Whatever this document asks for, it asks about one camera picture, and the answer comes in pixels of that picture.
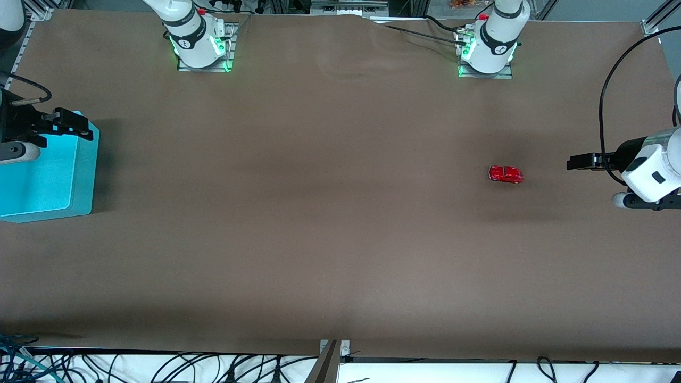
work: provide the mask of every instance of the table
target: table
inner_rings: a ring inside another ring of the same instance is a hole
[[[446,37],[425,21],[400,24]],[[43,344],[678,360],[674,211],[612,206],[597,101],[633,23],[530,22],[513,80],[355,16],[254,16],[234,70],[175,70],[154,14],[56,11],[18,74],[101,130],[92,215],[0,223],[0,328]],[[606,140],[671,125],[661,47]],[[15,82],[12,90],[31,95]],[[492,164],[521,185],[493,183]]]

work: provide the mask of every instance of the blue cable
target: blue cable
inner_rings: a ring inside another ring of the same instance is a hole
[[[0,350],[3,350],[4,352],[7,352],[8,354],[10,353],[10,351],[7,348],[4,348],[4,347],[0,347]],[[28,380],[21,379],[21,380],[15,381],[15,383],[29,382],[31,380],[38,379],[38,378],[45,376],[45,375],[51,375],[54,378],[54,380],[57,381],[57,383],[66,383],[66,382],[64,382],[64,380],[62,378],[60,378],[57,374],[55,374],[54,371],[51,371],[49,368],[47,368],[47,366],[43,365],[42,363],[38,362],[37,360],[35,360],[33,358],[29,358],[28,356],[25,356],[24,354],[21,354],[21,353],[15,354],[14,356],[18,357],[19,359],[23,359],[24,361],[27,361],[28,363],[31,363],[31,364],[35,365],[36,367],[38,367],[39,369],[43,370],[43,372],[37,374],[36,376],[33,376],[32,378],[30,378]]]

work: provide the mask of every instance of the red toy car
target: red toy car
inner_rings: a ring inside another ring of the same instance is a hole
[[[490,179],[492,181],[521,183],[524,177],[518,168],[493,165],[490,167]]]

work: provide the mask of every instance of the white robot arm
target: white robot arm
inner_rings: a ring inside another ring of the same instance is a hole
[[[175,53],[189,67],[203,68],[226,54],[225,22],[198,10],[192,0],[144,0],[161,18]]]
[[[681,209],[681,128],[673,127],[648,137],[622,143],[614,153],[573,155],[567,170],[612,170],[622,173],[629,188],[612,197],[617,207],[629,209]]]
[[[21,38],[25,25],[24,2],[3,0],[0,5],[0,54]]]
[[[676,193],[681,187],[681,129],[675,127],[648,136],[622,178],[645,202],[657,202]]]
[[[483,74],[501,71],[513,59],[518,36],[529,19],[527,0],[496,0],[488,19],[466,26],[473,32],[461,59]]]

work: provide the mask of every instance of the blue box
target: blue box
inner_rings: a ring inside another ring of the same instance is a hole
[[[32,222],[92,211],[99,130],[93,140],[49,136],[35,161],[0,165],[0,220]]]

